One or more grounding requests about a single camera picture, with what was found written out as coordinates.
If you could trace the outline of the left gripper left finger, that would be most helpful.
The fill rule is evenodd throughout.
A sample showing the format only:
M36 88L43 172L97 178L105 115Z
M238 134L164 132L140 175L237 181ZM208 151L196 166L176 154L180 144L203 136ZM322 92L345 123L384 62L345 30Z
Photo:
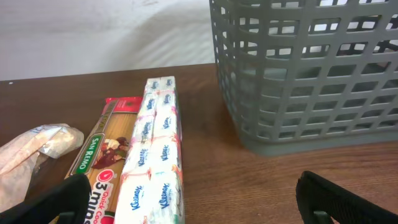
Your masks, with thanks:
M35 199L1 213L1 224L59 223L85 221L91 185L86 175L75 174Z

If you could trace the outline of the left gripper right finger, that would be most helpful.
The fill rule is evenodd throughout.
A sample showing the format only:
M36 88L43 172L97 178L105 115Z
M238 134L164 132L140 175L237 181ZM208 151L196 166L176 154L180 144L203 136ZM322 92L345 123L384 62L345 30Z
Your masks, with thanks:
M397 223L395 213L308 170L298 179L295 190L304 224Z

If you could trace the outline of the San Remo spaghetti packet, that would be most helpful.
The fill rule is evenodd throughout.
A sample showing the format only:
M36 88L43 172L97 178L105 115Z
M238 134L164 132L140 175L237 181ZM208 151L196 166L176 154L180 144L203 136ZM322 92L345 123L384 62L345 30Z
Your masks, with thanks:
M90 182L83 224L114 222L120 176L141 103L141 96L107 98L98 122L67 173L67 177L85 174Z

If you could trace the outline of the beige paper pouch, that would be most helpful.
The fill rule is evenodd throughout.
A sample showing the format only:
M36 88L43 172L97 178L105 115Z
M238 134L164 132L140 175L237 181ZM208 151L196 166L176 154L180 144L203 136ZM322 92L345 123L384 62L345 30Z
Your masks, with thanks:
M36 166L78 149L84 134L67 124L45 124L1 146L1 211L24 201Z

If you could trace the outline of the Kleenex tissue multipack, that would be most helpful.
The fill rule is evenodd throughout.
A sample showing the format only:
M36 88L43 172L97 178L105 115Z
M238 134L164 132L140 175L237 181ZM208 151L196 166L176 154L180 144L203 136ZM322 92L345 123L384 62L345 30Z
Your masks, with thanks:
M184 223L180 131L175 78L148 79L121 174L115 223Z

